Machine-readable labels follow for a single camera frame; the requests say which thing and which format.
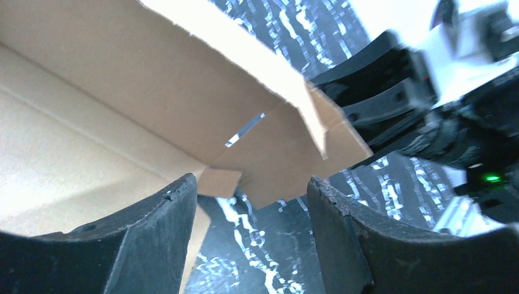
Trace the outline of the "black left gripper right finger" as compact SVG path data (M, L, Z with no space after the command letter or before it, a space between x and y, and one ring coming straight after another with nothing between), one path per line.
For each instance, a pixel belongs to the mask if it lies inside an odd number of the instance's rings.
M517 293L518 225L470 237L392 219L317 176L307 185L327 293Z

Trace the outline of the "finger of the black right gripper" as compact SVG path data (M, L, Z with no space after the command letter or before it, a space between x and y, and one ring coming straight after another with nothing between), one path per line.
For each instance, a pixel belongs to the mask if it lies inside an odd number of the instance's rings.
M422 78L422 58L384 31L360 52L311 79L337 105L347 106L388 90L397 83Z
M436 92L428 82L405 79L342 110L364 141L381 142L386 137L384 132L398 122L398 117L423 113L435 103Z

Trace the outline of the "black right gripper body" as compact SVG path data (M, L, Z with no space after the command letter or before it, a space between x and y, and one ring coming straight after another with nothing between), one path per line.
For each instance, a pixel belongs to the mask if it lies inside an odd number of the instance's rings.
M419 81L433 88L419 46L438 2L354 2L373 40L393 31L404 47L420 54ZM518 66L459 100L397 119L384 132L384 141L368 142L377 155L398 151L463 170L466 179L455 188L458 195L471 197L482 214L497 222L518 221Z

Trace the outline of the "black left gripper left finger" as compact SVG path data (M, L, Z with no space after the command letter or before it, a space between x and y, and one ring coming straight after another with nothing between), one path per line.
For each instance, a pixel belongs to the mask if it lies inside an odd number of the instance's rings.
M196 199L188 173L69 233L1 233L1 292L178 293Z

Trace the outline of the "brown cardboard box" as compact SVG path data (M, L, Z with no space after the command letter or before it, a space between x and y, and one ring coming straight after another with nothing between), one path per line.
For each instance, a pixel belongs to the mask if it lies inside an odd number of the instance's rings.
M188 173L197 196L262 208L370 155L209 1L1 2L1 233L69 233ZM178 293L209 225L196 199Z

